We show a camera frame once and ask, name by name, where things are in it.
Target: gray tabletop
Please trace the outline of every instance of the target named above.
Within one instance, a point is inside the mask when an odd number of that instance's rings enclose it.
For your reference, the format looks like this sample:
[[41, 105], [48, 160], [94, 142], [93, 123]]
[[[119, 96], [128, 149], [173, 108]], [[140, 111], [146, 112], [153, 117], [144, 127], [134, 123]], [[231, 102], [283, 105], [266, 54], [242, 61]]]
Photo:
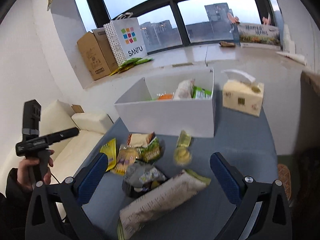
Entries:
[[[192, 162], [186, 166], [202, 176], [211, 178], [209, 187], [165, 216], [148, 223], [132, 236], [132, 240], [215, 238], [229, 219], [235, 205], [229, 203], [210, 169], [209, 159], [214, 152], [221, 152], [243, 175], [250, 175], [258, 182], [272, 183], [278, 178], [276, 150], [263, 109], [257, 118], [222, 108], [221, 92], [217, 93], [216, 103], [215, 136], [211, 139], [192, 139], [189, 147]], [[116, 138], [118, 149], [121, 143], [126, 143], [128, 134], [126, 126], [121, 119], [118, 119], [88, 155], [79, 170], [88, 165], [103, 144]], [[167, 176], [174, 176], [182, 169], [173, 162], [173, 152], [178, 137], [157, 136], [165, 151], [156, 165]], [[122, 179], [122, 176], [107, 172], [90, 202], [83, 206], [84, 212], [105, 239], [117, 239], [119, 211], [133, 201], [122, 191]], [[260, 205], [256, 204], [241, 239], [248, 236], [259, 207]]]

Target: sky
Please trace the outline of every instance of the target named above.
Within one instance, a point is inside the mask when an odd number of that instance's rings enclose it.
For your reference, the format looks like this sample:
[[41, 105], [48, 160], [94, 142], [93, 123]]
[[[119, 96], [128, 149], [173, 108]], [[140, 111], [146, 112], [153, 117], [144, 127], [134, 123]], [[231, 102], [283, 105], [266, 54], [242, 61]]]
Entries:
[[[111, 18], [125, 12], [146, 0], [104, 0]], [[228, 3], [234, 16], [243, 23], [260, 23], [259, 13], [254, 0], [188, 0], [178, 3], [185, 24], [209, 21], [204, 6], [214, 3]], [[279, 9], [276, 0], [271, 0], [274, 10]], [[76, 0], [79, 13], [87, 31], [96, 28], [86, 0]], [[170, 6], [166, 6], [138, 17], [139, 24], [170, 20], [173, 28], [177, 27]]]

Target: orange food item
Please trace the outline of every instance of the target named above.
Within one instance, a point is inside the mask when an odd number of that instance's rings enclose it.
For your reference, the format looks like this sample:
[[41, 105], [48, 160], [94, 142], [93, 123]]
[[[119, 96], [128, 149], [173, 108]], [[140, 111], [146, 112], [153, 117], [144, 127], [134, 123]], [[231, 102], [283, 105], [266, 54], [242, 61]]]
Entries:
[[173, 98], [173, 94], [164, 94], [162, 96], [159, 96], [158, 100], [168, 100], [172, 98]]

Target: person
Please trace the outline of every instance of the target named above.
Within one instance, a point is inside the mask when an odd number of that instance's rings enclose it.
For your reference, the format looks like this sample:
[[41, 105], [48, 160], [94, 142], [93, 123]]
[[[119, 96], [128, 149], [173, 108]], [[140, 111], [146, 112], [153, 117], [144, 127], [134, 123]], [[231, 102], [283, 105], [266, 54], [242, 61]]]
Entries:
[[[25, 239], [25, 224], [29, 202], [32, 195], [32, 184], [29, 179], [28, 167], [39, 164], [38, 158], [23, 159], [18, 168], [13, 168], [7, 178], [6, 197], [0, 193], [0, 239]], [[48, 162], [53, 167], [52, 158]], [[45, 184], [51, 183], [51, 171], [43, 179]]]

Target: green floor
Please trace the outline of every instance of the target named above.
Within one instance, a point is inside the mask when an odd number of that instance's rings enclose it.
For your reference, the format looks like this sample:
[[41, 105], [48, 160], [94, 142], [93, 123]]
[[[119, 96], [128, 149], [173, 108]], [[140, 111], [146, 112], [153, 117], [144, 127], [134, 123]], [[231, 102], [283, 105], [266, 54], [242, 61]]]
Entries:
[[278, 155], [278, 163], [286, 165], [290, 170], [292, 187], [291, 199], [294, 199], [300, 188], [298, 164], [293, 155]]

